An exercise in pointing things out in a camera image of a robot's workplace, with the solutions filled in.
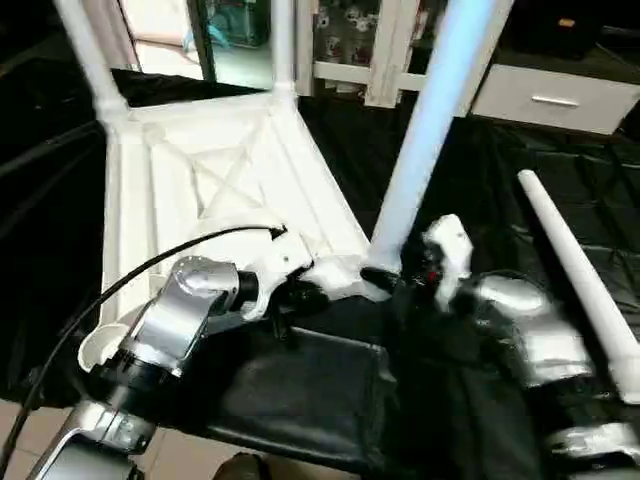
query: black fabric backdrop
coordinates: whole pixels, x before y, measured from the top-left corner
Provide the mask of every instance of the black fabric backdrop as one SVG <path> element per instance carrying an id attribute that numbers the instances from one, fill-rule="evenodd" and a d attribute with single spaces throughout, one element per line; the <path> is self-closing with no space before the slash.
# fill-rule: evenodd
<path id="1" fill-rule="evenodd" d="M 247 92 L 178 77 L 115 77 L 132 106 Z M 68 316 L 99 293 L 105 153 L 90 102 L 77 66 L 34 61 L 0 77 L 3 118 L 10 119 L 0 153 L 0 251 L 8 288 L 0 395 L 6 399 L 20 400 Z M 411 106 L 408 97 L 393 111 L 300 101 L 368 234 Z M 7 173 L 22 152 L 71 129 L 78 129 L 73 142 L 48 142 L 51 151 Z M 521 168 L 539 173 L 638 331 L 637 144 L 457 120 L 415 230 L 457 213 L 474 244 L 474 271 L 514 269 L 545 285 L 602 365 L 579 303 L 521 198 L 515 182 Z M 369 475 L 541 477 L 520 392 L 481 354 L 470 322 L 407 310 L 403 298 L 398 292 L 395 303 L 384 305 L 349 299 L 293 319 L 293 347 L 275 341 L 266 323 L 212 338 L 165 423 Z M 429 322 L 416 326 L 416 317 Z M 410 327 L 390 335 L 389 325 Z M 450 357 L 452 351 L 466 352 L 465 358 Z M 68 405 L 82 392 L 73 357 L 72 345 L 47 382 L 43 404 Z"/>

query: white plastic tube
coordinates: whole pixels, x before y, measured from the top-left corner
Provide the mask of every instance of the white plastic tube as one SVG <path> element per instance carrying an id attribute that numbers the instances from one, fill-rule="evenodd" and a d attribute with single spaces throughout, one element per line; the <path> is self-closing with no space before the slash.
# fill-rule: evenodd
<path id="1" fill-rule="evenodd" d="M 271 2 L 271 53 L 273 55 L 273 89 L 293 94 L 293 0 Z"/>
<path id="2" fill-rule="evenodd" d="M 622 399 L 640 403 L 640 346 L 633 332 L 536 174 L 523 170 L 518 179 L 609 357 Z"/>
<path id="3" fill-rule="evenodd" d="M 497 0 L 449 0 L 400 156 L 378 217 L 368 263 L 400 270 L 406 241 L 456 113 Z"/>
<path id="4" fill-rule="evenodd" d="M 55 0 L 67 34 L 93 90 L 93 103 L 100 120 L 126 115 L 127 102 L 116 87 L 107 60 L 96 40 L 80 0 Z"/>

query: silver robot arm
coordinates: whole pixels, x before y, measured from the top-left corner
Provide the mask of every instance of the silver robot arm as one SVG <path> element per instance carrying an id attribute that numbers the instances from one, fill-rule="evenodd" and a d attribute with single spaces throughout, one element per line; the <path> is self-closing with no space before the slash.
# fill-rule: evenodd
<path id="1" fill-rule="evenodd" d="M 246 271 L 204 257 L 179 259 L 115 355 L 92 368 L 91 398 L 73 409 L 28 478 L 143 478 L 128 457 L 146 450 L 198 343 L 262 318 L 275 289 L 311 261 L 292 233 L 276 238 Z"/>

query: white plastic frame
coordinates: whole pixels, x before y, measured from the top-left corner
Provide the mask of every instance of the white plastic frame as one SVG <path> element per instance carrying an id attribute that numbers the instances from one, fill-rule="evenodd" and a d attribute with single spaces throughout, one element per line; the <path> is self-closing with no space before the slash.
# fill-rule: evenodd
<path id="1" fill-rule="evenodd" d="M 292 1 L 272 1 L 272 92 L 129 108 L 81 1 L 56 0 L 108 136 L 103 288 L 190 238 L 247 224 L 284 224 L 315 259 L 331 257 L 357 272 L 368 241 L 296 108 Z M 269 244 L 265 231 L 243 232 L 191 253 L 242 268 Z M 172 263 L 131 282 L 104 306 L 100 323 L 129 318 Z"/>

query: white pipe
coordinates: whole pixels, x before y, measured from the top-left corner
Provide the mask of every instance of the white pipe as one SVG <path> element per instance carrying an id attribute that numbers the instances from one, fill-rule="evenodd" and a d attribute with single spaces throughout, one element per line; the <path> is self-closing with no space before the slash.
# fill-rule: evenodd
<path id="1" fill-rule="evenodd" d="M 273 55 L 273 89 L 293 93 L 293 0 L 271 2 L 271 52 Z"/>
<path id="2" fill-rule="evenodd" d="M 633 332 L 536 174 L 522 170 L 518 179 L 609 357 L 622 399 L 640 403 L 640 346 Z"/>
<path id="3" fill-rule="evenodd" d="M 96 41 L 89 18 L 79 0 L 55 0 L 67 34 L 93 90 L 93 104 L 100 120 L 126 115 L 127 102 L 116 87 L 107 61 Z"/>
<path id="4" fill-rule="evenodd" d="M 368 260 L 372 266 L 400 270 L 400 250 L 413 227 L 498 3 L 497 0 L 448 2 L 425 85 L 414 107 L 373 233 Z"/>

